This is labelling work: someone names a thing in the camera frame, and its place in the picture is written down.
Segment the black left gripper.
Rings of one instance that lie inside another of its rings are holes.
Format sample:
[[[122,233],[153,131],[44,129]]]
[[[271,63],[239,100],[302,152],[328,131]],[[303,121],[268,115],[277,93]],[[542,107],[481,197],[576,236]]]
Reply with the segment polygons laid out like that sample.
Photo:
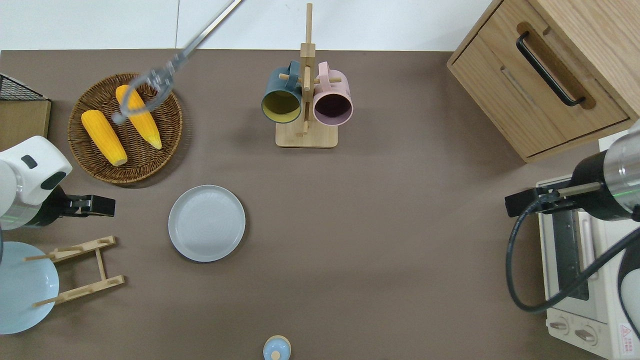
[[[69,194],[64,205],[65,217],[87,218],[91,216],[115,216],[115,199],[96,194]]]

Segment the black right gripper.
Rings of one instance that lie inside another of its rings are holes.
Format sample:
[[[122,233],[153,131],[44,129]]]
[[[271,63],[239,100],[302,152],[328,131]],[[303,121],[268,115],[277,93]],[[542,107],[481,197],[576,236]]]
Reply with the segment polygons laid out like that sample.
[[[574,210],[574,201],[558,195],[553,187],[529,187],[504,198],[508,217],[519,217],[524,210],[537,200],[541,203],[534,207],[535,214],[559,214]]]

